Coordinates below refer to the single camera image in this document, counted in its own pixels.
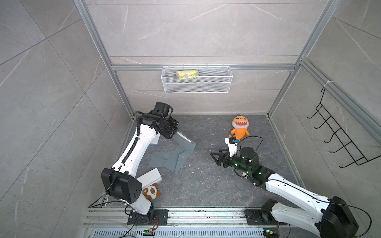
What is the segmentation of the blue bordered letter paper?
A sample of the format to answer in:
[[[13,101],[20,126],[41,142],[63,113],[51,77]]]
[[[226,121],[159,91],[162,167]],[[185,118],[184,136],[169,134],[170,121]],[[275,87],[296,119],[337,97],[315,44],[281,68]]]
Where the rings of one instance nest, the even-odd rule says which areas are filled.
[[[150,145],[157,145],[160,139],[160,134],[157,134],[150,142]]]

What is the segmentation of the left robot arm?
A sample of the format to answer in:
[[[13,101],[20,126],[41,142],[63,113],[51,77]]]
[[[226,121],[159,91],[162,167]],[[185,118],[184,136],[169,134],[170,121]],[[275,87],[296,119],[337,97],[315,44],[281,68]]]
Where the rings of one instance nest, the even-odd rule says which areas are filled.
[[[140,215],[147,215],[151,202],[142,195],[143,185],[136,178],[140,162],[148,146],[157,135],[171,139],[179,122],[171,117],[173,108],[157,102],[148,113],[135,112],[136,132],[127,148],[111,168],[104,168],[101,179],[105,194],[129,205]]]

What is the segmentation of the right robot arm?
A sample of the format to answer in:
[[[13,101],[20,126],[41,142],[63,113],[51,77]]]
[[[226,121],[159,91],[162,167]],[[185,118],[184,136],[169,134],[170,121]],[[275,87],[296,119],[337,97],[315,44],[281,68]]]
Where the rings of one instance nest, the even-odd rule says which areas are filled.
[[[233,168],[236,175],[253,185],[277,194],[296,205],[286,206],[268,200],[261,208],[264,223],[287,223],[309,231],[320,238],[358,238],[359,225],[351,209],[340,197],[328,198],[308,191],[259,162],[259,155],[251,147],[242,147],[235,137],[225,139],[227,150],[211,153],[218,166]]]

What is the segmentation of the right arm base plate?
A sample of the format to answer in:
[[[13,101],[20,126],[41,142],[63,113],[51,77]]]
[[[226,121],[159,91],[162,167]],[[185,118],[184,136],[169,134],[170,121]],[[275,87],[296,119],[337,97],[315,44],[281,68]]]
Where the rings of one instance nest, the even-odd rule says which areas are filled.
[[[260,209],[246,209],[244,211],[249,226],[286,226],[287,223],[278,222],[269,212]]]

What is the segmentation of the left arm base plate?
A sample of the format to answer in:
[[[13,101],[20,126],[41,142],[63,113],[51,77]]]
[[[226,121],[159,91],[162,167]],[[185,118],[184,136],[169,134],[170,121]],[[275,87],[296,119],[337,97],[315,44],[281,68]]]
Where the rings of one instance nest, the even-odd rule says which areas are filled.
[[[150,210],[146,215],[138,214],[131,211],[128,215],[128,225],[155,225],[166,226],[168,221],[169,210],[167,209],[154,209]]]

